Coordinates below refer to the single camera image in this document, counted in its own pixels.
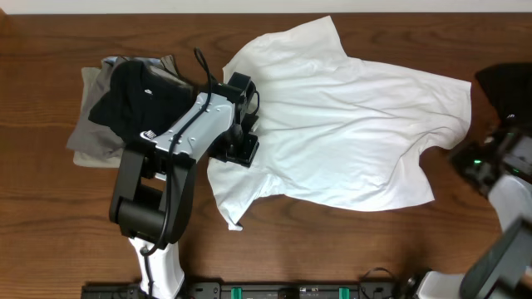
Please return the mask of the white t-shirt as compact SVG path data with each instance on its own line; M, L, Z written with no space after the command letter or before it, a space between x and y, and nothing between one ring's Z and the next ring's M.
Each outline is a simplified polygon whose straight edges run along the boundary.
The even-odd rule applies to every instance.
M231 230L254 200L280 194L362 212L429 203L421 154L470 128L470 82L350 57L330 17L253 39L224 67L235 72L259 92L259 148L247 168L209 161Z

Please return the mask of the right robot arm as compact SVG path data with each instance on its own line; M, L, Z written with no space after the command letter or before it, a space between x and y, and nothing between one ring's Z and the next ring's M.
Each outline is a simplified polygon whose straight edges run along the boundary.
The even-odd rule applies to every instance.
M455 171L483 195L501 235L464 274L429 271L414 299L531 298L531 133L497 130L450 153Z

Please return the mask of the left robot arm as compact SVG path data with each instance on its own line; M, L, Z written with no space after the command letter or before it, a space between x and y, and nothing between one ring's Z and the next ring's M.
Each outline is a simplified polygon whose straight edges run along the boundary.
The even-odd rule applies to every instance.
M253 133L259 116L249 105L258 100L252 79L235 72L226 83L210 82L166 132L144 133L126 146L109 219L129 238L142 278L124 295L179 295L185 274L178 241L190 220L198 161L207 154L244 167L252 164L259 148Z

